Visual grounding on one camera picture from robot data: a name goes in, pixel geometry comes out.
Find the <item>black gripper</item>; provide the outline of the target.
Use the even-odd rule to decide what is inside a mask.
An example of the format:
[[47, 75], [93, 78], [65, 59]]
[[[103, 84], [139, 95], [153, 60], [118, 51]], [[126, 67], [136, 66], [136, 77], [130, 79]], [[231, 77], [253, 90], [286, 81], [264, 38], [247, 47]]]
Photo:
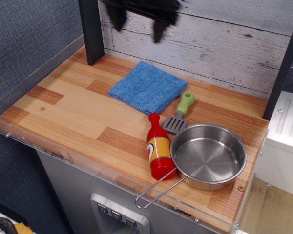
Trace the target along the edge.
[[117, 31], [126, 22], [127, 11], [154, 20], [154, 43], [159, 43], [163, 32], [174, 25], [180, 3], [177, 0], [104, 0], [110, 20]]

